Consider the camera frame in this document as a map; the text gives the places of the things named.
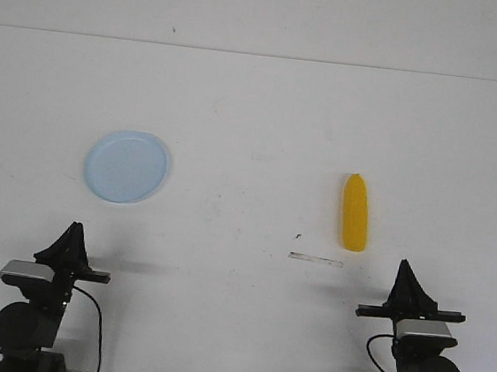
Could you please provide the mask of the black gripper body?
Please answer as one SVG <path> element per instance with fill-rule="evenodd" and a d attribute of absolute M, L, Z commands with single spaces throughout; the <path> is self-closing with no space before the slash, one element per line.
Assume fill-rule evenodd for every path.
<path fill-rule="evenodd" d="M 111 281 L 109 272 L 92 270 L 89 265 L 68 261 L 48 259 L 47 265 L 55 272 L 48 290 L 43 295 L 43 301 L 48 303 L 66 304 L 72 297 L 76 281 L 106 285 Z"/>
<path fill-rule="evenodd" d="M 400 321 L 404 319 L 419 319 L 427 321 L 436 321 L 444 323 L 463 323 L 466 320 L 466 316 L 461 312 L 445 311 L 440 310 L 438 312 L 428 313 L 420 311 L 411 311 L 403 309 L 394 309 L 387 306 L 370 306 L 370 305 L 359 305 L 356 309 L 356 316 L 360 317 L 377 317 L 386 318 L 394 321 Z"/>

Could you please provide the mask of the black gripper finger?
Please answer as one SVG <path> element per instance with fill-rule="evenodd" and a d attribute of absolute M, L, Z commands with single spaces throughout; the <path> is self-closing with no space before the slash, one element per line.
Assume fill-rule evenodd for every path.
<path fill-rule="evenodd" d="M 383 306 L 428 313 L 438 312 L 438 303 L 425 293 L 406 259 L 401 260 L 393 288 Z"/>
<path fill-rule="evenodd" d="M 88 256 L 84 241 L 83 224 L 75 221 L 52 245 L 33 256 L 37 263 L 52 269 L 86 271 Z"/>

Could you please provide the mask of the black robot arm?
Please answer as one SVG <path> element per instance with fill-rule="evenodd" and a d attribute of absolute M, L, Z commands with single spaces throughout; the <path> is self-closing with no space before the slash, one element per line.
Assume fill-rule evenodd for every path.
<path fill-rule="evenodd" d="M 60 324 L 74 292 L 96 300 L 76 283 L 111 281 L 108 272 L 90 267 L 84 241 L 83 224 L 74 221 L 32 261 L 14 259 L 0 270 L 1 281 L 24 297 L 0 310 L 3 372 L 70 372 L 65 356 L 52 350 Z"/>
<path fill-rule="evenodd" d="M 371 350 L 375 340 L 388 338 L 396 372 L 461 372 L 443 351 L 458 345 L 448 325 L 463 323 L 466 316 L 459 311 L 440 310 L 419 284 L 410 263 L 401 260 L 396 278 L 386 301 L 380 306 L 360 305 L 360 317 L 386 318 L 392 321 L 393 332 L 373 335 L 365 342 L 365 350 L 380 372 L 386 372 Z"/>

